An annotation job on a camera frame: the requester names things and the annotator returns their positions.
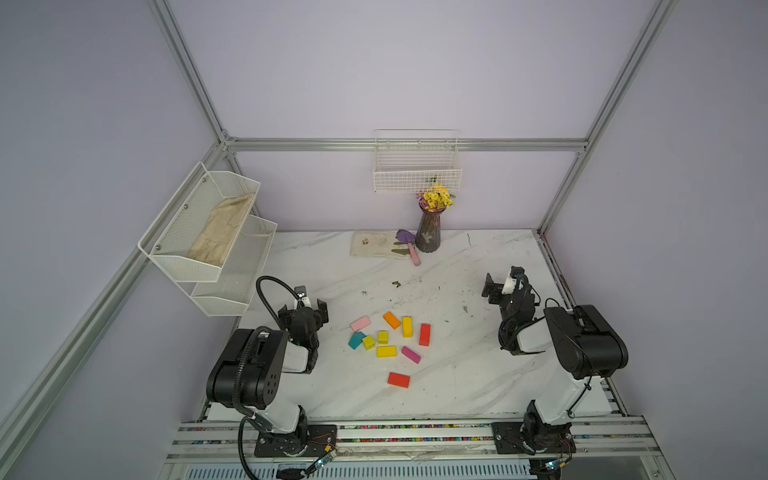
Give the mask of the red arch wood block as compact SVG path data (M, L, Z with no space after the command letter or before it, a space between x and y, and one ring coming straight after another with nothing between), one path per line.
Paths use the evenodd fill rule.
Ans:
M431 343L432 328L430 324L421 324L419 331L419 345L429 347Z

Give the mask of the yellow arch wood block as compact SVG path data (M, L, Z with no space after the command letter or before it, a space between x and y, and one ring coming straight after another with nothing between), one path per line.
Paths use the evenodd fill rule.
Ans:
M404 316L402 318L402 335L404 338L412 338L414 335L413 318Z

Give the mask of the magenta wood block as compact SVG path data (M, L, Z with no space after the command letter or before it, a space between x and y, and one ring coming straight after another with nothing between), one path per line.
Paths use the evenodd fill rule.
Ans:
M402 354L412 362L419 364L422 360L421 356L406 346L401 348Z

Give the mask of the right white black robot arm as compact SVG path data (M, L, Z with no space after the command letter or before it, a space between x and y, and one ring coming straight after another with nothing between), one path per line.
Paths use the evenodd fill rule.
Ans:
M521 421L492 425L497 451L528 455L573 452L575 410L603 378L626 367L629 354L624 341L593 305L546 305L519 266L511 267L502 283L487 275L481 295L499 307L501 350L513 356L549 352L559 362Z

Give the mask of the teal wood block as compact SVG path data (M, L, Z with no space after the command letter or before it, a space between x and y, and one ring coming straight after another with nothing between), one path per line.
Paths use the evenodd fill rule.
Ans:
M352 350L356 350L357 348L359 348L363 344L365 338L366 338L366 334L365 333L363 333L363 332L355 332L352 335L352 337L350 338L350 340L348 342L348 346Z

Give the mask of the yellow rectangular wood block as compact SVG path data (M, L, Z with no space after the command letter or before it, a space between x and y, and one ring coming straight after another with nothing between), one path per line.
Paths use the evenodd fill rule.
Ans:
M395 358L398 354L398 349L394 345L379 346L376 349L376 356L379 359Z

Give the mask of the orange wood block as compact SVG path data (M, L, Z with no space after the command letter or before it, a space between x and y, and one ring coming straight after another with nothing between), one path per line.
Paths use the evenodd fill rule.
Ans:
M385 313L383 318L393 330L397 330L401 326L401 321L392 312Z

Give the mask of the white mesh shelf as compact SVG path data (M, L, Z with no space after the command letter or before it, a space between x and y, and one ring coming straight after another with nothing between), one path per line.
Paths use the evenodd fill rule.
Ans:
M141 237L138 248L174 282L216 282L224 265L216 267L192 260L188 251L214 207L227 198L255 194L252 208L259 190L256 180L229 171L209 170L198 163Z
M216 282L189 284L187 296L208 317L237 317L246 313L256 292L277 224L249 215Z

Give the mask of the purple glass vase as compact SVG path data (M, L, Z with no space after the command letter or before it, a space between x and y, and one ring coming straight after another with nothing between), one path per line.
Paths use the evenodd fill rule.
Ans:
M419 202L422 212L416 233L415 246L422 252L433 253L441 245L441 216L444 209L431 209L427 204Z

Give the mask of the beige cloth in shelf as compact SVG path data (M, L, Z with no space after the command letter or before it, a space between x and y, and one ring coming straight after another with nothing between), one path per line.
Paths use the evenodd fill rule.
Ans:
M255 194L227 198L211 211L200 235L188 251L188 257L222 267L251 208Z

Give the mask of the purple pink toy knife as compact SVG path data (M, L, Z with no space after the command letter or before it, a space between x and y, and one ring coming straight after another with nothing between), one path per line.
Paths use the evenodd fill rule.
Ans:
M421 260L415 248L415 241L416 241L415 235L408 230L400 229L396 232L396 239L399 242L404 243L408 247L409 255L413 265L420 266Z

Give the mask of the yellow artificial flowers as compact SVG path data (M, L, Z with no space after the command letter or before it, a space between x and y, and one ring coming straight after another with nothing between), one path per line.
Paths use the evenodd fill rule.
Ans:
M442 213L454 205L454 195L445 186L435 183L418 194L418 202L426 213Z

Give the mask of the upper white mesh shelf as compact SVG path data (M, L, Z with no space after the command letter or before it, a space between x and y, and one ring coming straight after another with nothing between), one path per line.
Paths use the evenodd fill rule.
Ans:
M188 251L214 207L227 198L255 194L252 208L259 190L256 180L229 171L209 170L198 163L141 237L138 248L174 282L216 282L224 265L216 267L192 260Z

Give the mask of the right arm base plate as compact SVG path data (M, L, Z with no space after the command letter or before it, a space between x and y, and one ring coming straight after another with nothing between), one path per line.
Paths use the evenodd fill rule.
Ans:
M526 425L523 422L494 422L492 437L498 454L572 454L576 447L571 424Z

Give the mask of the aluminium front rail frame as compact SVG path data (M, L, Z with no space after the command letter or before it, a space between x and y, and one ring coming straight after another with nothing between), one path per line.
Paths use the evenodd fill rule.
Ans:
M322 454L314 479L672 479L641 417L574 421L550 452L514 453L493 419L338 421L336 435L312 438L305 457L257 458L258 434L235 421L184 423L162 479L275 479Z

